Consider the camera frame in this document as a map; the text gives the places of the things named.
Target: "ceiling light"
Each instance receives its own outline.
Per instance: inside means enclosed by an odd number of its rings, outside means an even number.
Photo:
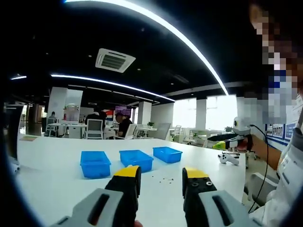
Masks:
[[[119,87],[125,87],[125,88],[128,88],[128,89],[144,92],[144,93],[147,93],[147,94],[150,94],[150,95],[153,95],[153,96],[158,96],[160,98],[165,98],[167,100],[175,102],[175,100],[173,100],[171,98],[167,98],[165,96],[161,96],[161,95],[149,92],[149,91],[145,91],[145,90],[138,89],[138,88],[135,88],[135,87],[131,87],[131,86],[128,86],[128,85],[117,84],[117,83],[114,83],[114,82],[109,82],[109,81],[105,81],[105,80],[101,80],[101,79],[93,79],[93,78],[77,77],[77,76],[69,76],[69,75],[56,75],[56,74],[52,74],[51,76],[52,77],[60,77],[60,78],[83,79],[83,80],[90,80],[90,81],[95,81],[95,82],[99,82],[99,83],[111,84],[111,85],[115,85],[115,86],[119,86]]]
[[[86,0],[66,0],[65,2],[73,2],[73,1],[86,1]],[[153,12],[151,12],[151,11],[141,7],[141,6],[138,6],[134,3],[131,3],[131,2],[128,2],[128,1],[125,1],[125,0],[94,0],[94,1],[111,3],[111,4],[114,4],[114,5],[118,5],[118,6],[122,6],[122,7],[128,8],[128,9],[131,9],[133,11],[136,11],[138,13],[141,13],[141,14],[149,17],[150,19],[159,23],[163,27],[167,28],[171,33],[173,33],[181,41],[183,41],[198,56],[198,58],[201,59],[201,61],[206,65],[206,67],[210,70],[210,72],[213,74],[215,79],[218,81],[218,83],[222,87],[224,93],[226,95],[228,95],[228,92],[227,92],[223,82],[221,81],[219,75],[214,70],[212,65],[208,62],[208,60],[205,58],[205,56],[198,50],[198,48],[196,48],[196,46],[189,39],[187,39],[185,37],[185,35],[183,35],[179,30],[177,30],[173,25],[168,23],[166,20],[164,20],[163,18],[159,17],[158,15],[154,14]]]
[[[23,78],[26,78],[26,76],[12,77],[11,80],[14,80],[14,79],[23,79]]]

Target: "person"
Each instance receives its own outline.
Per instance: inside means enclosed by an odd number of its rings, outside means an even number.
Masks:
[[[268,52],[278,53],[276,56],[279,56],[279,68],[275,68],[275,71],[283,72],[286,76],[289,76],[292,81],[292,88],[296,88],[297,93],[303,99],[303,61],[298,57],[298,53],[294,51],[294,42],[292,42],[285,30],[281,30],[281,24],[277,22],[276,18],[271,14],[272,12],[267,10],[268,8],[263,4],[264,2],[267,1],[254,0],[251,2],[250,21],[256,29],[256,33],[261,36],[262,44],[267,47]],[[274,133],[279,135],[280,132],[280,130],[276,131],[274,129]],[[302,140],[302,129],[297,128],[297,130],[294,131],[294,135],[296,135],[296,138]],[[281,151],[268,147],[265,141],[255,135],[252,136],[252,140],[252,150],[256,152],[256,155],[267,161],[268,165],[274,170],[277,170],[281,158]],[[247,140],[238,146],[239,150],[246,148]],[[297,164],[301,172],[294,173],[298,176],[298,180],[300,176],[302,176],[302,166],[300,165],[301,164]],[[266,226],[278,226],[290,211],[292,206],[290,201],[290,194],[287,193],[287,190],[283,189],[280,181],[273,198],[267,201],[263,207],[251,213],[250,217],[259,220]]]
[[[132,124],[127,116],[124,116],[121,112],[116,114],[116,121],[119,123],[119,130],[117,132],[117,136],[125,137],[126,132],[128,130],[128,126]]]
[[[49,118],[55,119],[54,123],[57,123],[57,118],[54,111],[52,111],[52,115],[50,115]]]
[[[88,119],[103,120],[102,129],[104,130],[106,117],[107,117],[107,115],[105,112],[101,111],[99,113],[99,109],[97,107],[95,107],[94,112],[92,114],[87,115],[87,117],[85,118],[85,124],[87,124]]]

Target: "white controller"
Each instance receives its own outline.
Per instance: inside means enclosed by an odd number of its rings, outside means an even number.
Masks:
[[[239,164],[239,160],[235,159],[233,156],[229,154],[222,154],[220,157],[220,162],[221,163],[231,162],[236,166]]]

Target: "person in black shirt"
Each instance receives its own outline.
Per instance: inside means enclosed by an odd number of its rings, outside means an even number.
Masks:
[[[99,113],[98,108],[95,107],[94,108],[94,112],[92,114],[87,115],[86,119],[85,119],[85,124],[87,124],[87,120],[88,119],[96,119],[96,120],[103,120],[103,130],[105,128],[105,119],[106,119],[107,115],[105,112],[101,111]]]
[[[128,126],[132,124],[128,117],[124,116],[122,113],[116,114],[116,121],[119,123],[119,131],[117,136],[125,137],[128,130]]]

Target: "ceiling air conditioner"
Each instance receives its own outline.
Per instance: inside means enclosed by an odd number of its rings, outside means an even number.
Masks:
[[[136,58],[124,53],[101,48],[99,49],[95,66],[97,68],[122,73],[133,63],[135,59]]]

